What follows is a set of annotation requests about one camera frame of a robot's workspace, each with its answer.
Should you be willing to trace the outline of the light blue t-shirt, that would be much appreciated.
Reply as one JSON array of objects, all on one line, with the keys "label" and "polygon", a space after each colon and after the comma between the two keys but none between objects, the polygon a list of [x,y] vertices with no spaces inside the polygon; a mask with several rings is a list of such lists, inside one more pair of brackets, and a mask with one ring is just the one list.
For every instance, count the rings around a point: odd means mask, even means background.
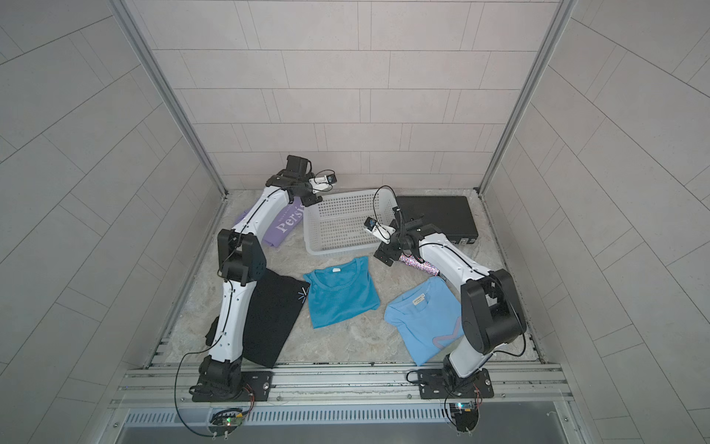
[{"label": "light blue t-shirt", "polygon": [[460,301],[440,277],[429,277],[390,302],[385,320],[399,331],[412,361],[418,366],[463,334]]}]

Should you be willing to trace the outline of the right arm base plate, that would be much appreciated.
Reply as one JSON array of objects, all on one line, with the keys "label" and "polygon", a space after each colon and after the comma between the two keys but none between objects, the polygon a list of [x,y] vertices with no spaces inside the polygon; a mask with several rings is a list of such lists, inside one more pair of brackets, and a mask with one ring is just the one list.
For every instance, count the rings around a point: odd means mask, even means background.
[{"label": "right arm base plate", "polygon": [[473,372],[469,377],[457,376],[453,370],[444,368],[419,369],[412,372],[414,384],[423,400],[448,399],[491,399],[495,397],[490,375],[485,368]]}]

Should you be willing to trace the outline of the teal t-shirt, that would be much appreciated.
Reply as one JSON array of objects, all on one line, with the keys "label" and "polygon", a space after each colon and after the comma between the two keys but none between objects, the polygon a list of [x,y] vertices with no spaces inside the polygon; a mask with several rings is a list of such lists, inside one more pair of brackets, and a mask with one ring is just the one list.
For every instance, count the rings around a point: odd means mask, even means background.
[{"label": "teal t-shirt", "polygon": [[377,310],[381,305],[369,272],[367,256],[356,257],[346,264],[316,269],[303,278],[310,285],[308,305],[315,329]]}]

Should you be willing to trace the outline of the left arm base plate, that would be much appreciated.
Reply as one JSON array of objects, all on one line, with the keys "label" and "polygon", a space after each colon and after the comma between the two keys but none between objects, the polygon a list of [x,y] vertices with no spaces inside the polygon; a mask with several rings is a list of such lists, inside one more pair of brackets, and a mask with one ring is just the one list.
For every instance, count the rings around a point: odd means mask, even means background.
[{"label": "left arm base plate", "polygon": [[189,392],[194,403],[228,403],[229,401],[267,401],[273,383],[273,372],[237,372],[227,377],[200,375]]}]

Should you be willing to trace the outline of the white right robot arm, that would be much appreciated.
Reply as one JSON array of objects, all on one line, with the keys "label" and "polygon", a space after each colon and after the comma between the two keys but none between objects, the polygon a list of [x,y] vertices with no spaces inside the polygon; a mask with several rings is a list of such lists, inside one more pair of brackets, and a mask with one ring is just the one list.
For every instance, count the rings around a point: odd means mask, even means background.
[{"label": "white right robot arm", "polygon": [[380,242],[375,258],[387,266],[412,260],[435,275],[391,301],[385,320],[418,366],[454,344],[442,370],[422,375],[419,384],[426,395],[469,396],[484,385],[486,362],[527,331],[512,276],[473,261],[438,227],[395,215],[389,226],[375,218],[364,223]]}]

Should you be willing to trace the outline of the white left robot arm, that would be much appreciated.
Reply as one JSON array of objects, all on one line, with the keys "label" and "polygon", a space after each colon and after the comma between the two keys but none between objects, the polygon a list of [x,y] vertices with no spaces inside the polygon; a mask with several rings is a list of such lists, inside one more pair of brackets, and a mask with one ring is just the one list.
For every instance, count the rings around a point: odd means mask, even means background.
[{"label": "white left robot arm", "polygon": [[197,403],[231,401],[244,392],[241,375],[243,334],[251,296],[267,270],[261,240],[278,214],[296,198],[306,205],[322,201],[320,192],[330,182],[312,172],[312,162],[288,155],[286,168],[268,181],[260,200],[232,229],[217,235],[218,270],[223,279],[223,298],[213,343],[199,367],[198,383],[190,388]]}]

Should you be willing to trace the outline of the black t-shirt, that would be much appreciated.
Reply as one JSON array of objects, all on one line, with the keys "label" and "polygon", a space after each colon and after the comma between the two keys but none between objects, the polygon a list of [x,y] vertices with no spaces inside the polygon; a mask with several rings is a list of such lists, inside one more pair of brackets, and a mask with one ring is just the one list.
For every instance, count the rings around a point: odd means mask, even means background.
[{"label": "black t-shirt", "polygon": [[232,363],[243,358],[274,367],[309,290],[309,283],[270,269],[245,286],[226,281],[207,360]]}]

